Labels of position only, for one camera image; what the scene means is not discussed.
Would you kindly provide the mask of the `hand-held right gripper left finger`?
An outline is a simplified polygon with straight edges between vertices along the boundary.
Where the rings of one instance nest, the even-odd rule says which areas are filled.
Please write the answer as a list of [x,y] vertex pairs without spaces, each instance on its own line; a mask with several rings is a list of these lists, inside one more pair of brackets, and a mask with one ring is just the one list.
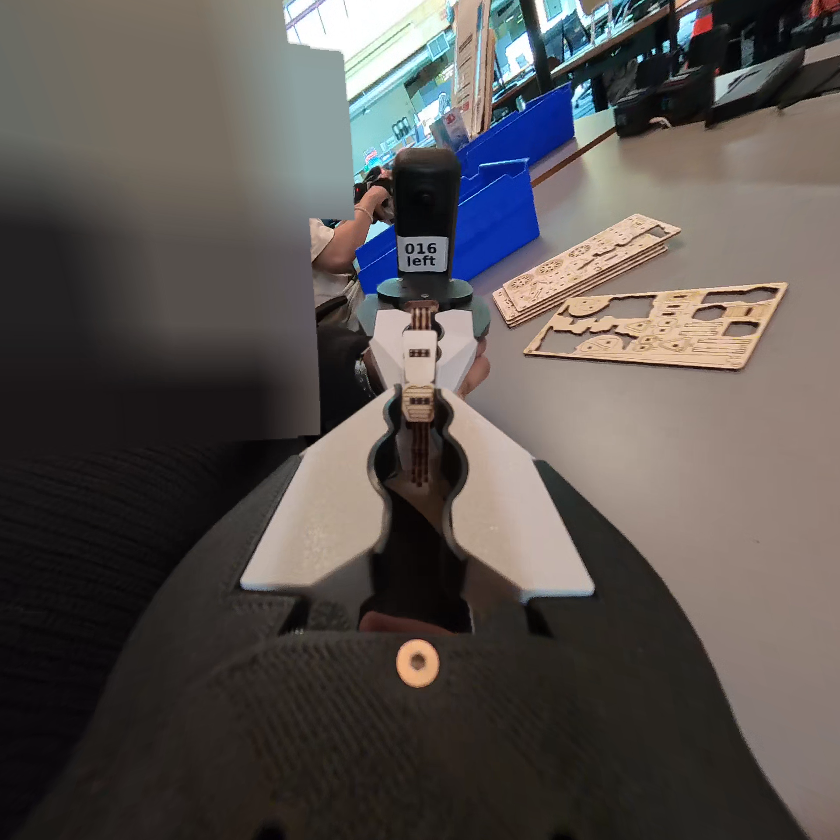
[[382,393],[304,452],[240,579],[244,590],[324,602],[372,594],[370,555],[385,503],[369,457],[389,433],[385,406],[395,394]]

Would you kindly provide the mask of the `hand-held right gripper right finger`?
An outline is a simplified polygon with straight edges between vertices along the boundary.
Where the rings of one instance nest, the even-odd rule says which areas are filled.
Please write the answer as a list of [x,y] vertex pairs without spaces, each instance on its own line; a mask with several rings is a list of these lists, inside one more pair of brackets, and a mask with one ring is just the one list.
[[451,504],[456,548],[467,555],[468,604],[527,604],[595,591],[530,453],[449,390],[448,433],[466,458]]

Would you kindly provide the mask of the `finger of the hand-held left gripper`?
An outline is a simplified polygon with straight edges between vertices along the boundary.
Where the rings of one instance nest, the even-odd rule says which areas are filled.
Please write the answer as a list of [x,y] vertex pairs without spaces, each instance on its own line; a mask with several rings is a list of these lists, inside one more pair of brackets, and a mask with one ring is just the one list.
[[474,318],[470,310],[439,312],[436,323],[442,330],[439,337],[439,358],[436,362],[435,389],[456,395],[476,357],[481,339],[475,336]]
[[411,323],[411,315],[404,310],[381,309],[375,313],[369,350],[372,369],[386,390],[403,387],[406,382],[403,333]]

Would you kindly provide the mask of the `wooden puzzle model assembly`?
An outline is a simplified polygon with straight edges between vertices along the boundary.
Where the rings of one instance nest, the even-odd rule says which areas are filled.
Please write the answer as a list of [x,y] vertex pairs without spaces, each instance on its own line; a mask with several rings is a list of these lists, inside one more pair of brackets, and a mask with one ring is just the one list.
[[402,416],[411,432],[411,481],[423,487],[429,481],[429,436],[435,420],[438,303],[410,301],[407,311],[410,323],[402,334]]

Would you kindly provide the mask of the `person's left hand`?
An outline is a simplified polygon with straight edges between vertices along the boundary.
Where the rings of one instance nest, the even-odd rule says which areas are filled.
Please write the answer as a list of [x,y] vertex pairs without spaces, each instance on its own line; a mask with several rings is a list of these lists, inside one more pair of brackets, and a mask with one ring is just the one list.
[[476,347],[476,357],[457,391],[460,398],[466,399],[467,395],[472,393],[487,379],[490,372],[490,362],[486,353],[487,338],[484,338],[478,342]]

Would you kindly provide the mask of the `person's right hand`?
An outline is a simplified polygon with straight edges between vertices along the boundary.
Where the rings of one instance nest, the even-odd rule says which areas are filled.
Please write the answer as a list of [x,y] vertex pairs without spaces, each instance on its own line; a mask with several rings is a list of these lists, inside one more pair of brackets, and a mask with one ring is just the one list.
[[456,632],[442,626],[403,616],[390,616],[370,611],[364,614],[359,624],[360,633],[403,634],[411,637],[451,636]]

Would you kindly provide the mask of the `small blue plastic bin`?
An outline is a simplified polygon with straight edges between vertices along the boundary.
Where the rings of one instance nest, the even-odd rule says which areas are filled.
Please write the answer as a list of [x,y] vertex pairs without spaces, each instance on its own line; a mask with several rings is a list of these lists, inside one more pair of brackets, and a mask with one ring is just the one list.
[[[444,236],[447,229],[397,224],[367,241],[356,254],[358,277],[365,293],[385,280],[397,278],[402,261],[400,237]],[[452,277],[472,281],[539,236],[529,160],[481,163],[472,176],[460,180]]]

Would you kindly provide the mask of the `long blue plastic bin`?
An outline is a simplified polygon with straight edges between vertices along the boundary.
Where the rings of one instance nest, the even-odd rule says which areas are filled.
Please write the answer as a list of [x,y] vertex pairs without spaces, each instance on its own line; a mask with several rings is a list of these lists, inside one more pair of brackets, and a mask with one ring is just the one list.
[[456,152],[463,177],[481,165],[527,160],[530,165],[574,137],[572,87],[566,83],[533,99]]

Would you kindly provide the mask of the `tall cardboard box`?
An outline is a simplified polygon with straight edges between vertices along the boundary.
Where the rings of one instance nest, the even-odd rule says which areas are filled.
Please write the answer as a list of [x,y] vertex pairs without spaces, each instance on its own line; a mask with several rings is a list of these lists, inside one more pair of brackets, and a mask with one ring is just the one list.
[[453,108],[460,112],[470,140],[490,127],[496,35],[491,1],[458,1],[454,9],[455,82]]

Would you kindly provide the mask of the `wooden part sheet with cutouts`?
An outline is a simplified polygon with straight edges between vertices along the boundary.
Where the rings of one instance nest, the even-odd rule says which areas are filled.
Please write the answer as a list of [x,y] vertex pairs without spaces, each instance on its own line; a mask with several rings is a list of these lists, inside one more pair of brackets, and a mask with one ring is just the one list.
[[789,285],[738,284],[573,297],[523,354],[531,358],[740,371]]

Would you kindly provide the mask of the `stack of wooden part sheets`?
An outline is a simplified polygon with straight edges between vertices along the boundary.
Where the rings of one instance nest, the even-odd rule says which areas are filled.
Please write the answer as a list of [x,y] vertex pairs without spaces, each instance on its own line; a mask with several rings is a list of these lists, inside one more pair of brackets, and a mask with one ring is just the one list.
[[492,299],[514,329],[664,254],[680,233],[678,226],[634,214],[508,280]]

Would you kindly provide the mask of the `black steel column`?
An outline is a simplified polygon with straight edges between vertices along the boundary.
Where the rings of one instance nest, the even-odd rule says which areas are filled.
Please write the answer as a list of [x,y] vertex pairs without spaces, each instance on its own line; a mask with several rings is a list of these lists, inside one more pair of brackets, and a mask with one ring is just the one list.
[[538,95],[553,89],[549,57],[545,48],[536,1],[520,1],[521,14],[526,27],[532,52],[532,65],[536,77]]

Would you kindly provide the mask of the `black equipment bag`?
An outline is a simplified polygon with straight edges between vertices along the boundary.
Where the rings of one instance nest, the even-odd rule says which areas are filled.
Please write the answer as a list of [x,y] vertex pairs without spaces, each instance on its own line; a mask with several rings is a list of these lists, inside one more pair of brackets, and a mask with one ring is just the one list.
[[625,139],[705,120],[715,100],[729,32],[726,24],[715,26],[694,36],[685,56],[667,54],[643,62],[636,88],[614,107],[616,135]]

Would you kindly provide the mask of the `black flat case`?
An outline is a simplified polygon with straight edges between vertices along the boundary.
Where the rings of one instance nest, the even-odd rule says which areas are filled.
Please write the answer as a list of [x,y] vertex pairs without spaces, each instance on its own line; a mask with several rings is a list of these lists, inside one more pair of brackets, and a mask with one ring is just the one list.
[[795,49],[746,69],[716,77],[705,127],[766,108],[802,67],[806,49]]

